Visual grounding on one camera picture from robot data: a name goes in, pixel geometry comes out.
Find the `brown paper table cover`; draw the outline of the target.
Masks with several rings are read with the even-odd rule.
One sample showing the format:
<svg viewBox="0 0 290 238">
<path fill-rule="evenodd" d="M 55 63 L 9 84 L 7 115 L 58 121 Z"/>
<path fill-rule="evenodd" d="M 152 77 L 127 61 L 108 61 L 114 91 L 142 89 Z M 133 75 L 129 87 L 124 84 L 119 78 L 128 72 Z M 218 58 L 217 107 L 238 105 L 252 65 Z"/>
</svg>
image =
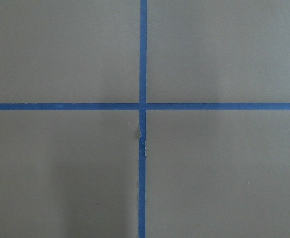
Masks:
<svg viewBox="0 0 290 238">
<path fill-rule="evenodd" d="M 0 0 L 0 238 L 290 238 L 290 0 Z"/>
</svg>

